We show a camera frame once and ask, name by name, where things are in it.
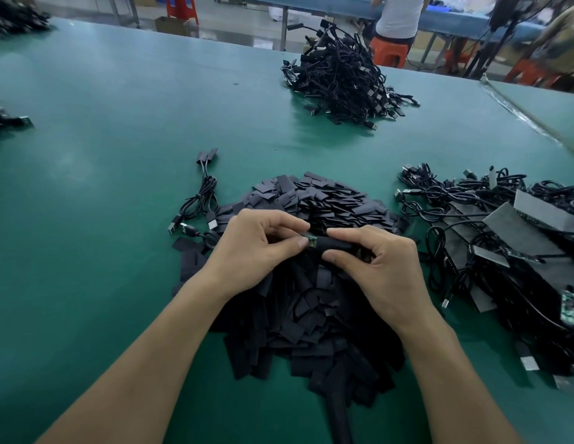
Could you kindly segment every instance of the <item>green table surface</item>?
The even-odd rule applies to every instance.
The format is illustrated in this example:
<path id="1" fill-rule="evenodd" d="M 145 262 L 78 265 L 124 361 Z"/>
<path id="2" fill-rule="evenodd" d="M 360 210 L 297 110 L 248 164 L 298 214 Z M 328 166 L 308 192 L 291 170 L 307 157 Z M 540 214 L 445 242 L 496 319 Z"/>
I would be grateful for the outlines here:
<path id="1" fill-rule="evenodd" d="M 491 81 L 498 92 L 574 150 L 574 93 Z"/>
<path id="2" fill-rule="evenodd" d="M 387 69 L 423 104 L 377 131 L 310 117 L 283 82 L 295 55 L 54 19 L 0 41 L 0 103 L 34 127 L 0 133 L 0 443 L 38 436 L 170 300 L 180 255 L 166 228 L 218 147 L 222 203 L 280 174 L 314 171 L 396 208 L 396 175 L 441 178 L 493 164 L 574 183 L 574 155 L 500 107 L 478 82 Z M 574 442 L 574 396 L 525 373 L 494 313 L 454 301 L 449 321 L 528 442 Z M 407 365 L 372 409 L 352 406 L 357 444 L 429 442 Z M 232 377 L 207 335 L 166 442 L 330 442 L 322 400 L 276 358 L 267 381 Z"/>

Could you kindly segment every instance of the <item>white shirt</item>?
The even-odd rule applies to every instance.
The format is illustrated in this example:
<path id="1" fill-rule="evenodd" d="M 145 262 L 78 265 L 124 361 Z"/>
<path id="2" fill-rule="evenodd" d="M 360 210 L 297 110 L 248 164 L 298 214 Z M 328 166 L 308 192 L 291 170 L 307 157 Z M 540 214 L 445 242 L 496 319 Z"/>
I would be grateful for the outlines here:
<path id="1" fill-rule="evenodd" d="M 425 0 L 385 0 L 382 17 L 375 31 L 391 39 L 409 39 L 416 36 L 418 18 Z"/>

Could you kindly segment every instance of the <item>fingernail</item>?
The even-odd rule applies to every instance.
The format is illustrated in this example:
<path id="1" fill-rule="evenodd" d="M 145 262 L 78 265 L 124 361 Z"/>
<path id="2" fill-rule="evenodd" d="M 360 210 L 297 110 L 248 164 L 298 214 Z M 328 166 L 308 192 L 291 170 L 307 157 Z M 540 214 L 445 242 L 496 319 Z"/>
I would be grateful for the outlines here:
<path id="1" fill-rule="evenodd" d="M 322 260 L 325 260 L 328 263 L 334 263 L 334 255 L 329 251 L 325 251 L 324 254 L 322 254 Z"/>
<path id="2" fill-rule="evenodd" d="M 300 249 L 305 248 L 310 241 L 306 237 L 300 237 L 297 240 L 297 244 L 299 245 Z"/>

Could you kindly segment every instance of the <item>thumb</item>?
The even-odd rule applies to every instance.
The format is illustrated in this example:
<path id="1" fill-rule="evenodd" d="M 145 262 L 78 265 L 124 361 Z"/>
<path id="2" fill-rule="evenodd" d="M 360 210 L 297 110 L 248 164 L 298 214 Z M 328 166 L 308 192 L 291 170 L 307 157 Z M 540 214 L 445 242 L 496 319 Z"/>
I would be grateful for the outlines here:
<path id="1" fill-rule="evenodd" d="M 310 241 L 300 235 L 287 238 L 286 240 L 280 241 L 278 243 L 273 243 L 268 245 L 269 259 L 276 266 L 282 261 L 287 260 L 290 257 L 296 256 L 302 252 Z"/>
<path id="2" fill-rule="evenodd" d="M 344 269 L 353 279 L 360 275 L 366 263 L 345 251 L 329 249 L 322 254 L 322 259 Z"/>

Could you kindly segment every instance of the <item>finger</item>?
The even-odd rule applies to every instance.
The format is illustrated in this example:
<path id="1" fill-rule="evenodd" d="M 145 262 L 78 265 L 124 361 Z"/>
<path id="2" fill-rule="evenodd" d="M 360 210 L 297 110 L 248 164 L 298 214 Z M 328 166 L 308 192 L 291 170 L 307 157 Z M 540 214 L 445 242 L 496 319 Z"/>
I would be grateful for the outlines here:
<path id="1" fill-rule="evenodd" d="M 307 238 L 298 235 L 297 237 L 287 238 L 278 243 L 268 245 L 269 259 L 272 261 L 273 267 L 302 252 L 308 243 L 309 240 Z"/>
<path id="2" fill-rule="evenodd" d="M 332 238 L 357 243 L 370 249 L 376 255 L 376 248 L 380 241 L 389 235 L 389 232 L 369 225 L 361 228 L 329 228 L 327 233 Z"/>
<path id="3" fill-rule="evenodd" d="M 291 238 L 295 236 L 300 236 L 297 232 L 292 231 L 291 229 L 287 229 L 286 227 L 270 227 L 269 229 L 264 231 L 265 234 L 278 237 L 278 238 Z"/>
<path id="4" fill-rule="evenodd" d="M 250 210 L 250 212 L 250 215 L 254 216 L 265 230 L 281 226 L 296 232 L 305 232 L 310 228 L 307 221 L 280 210 Z"/>
<path id="5" fill-rule="evenodd" d="M 360 261 L 348 252 L 337 251 L 335 249 L 324 251 L 322 259 L 344 269 L 344 271 L 355 280 L 357 280 L 357 277 L 361 275 L 367 266 L 367 263 Z"/>

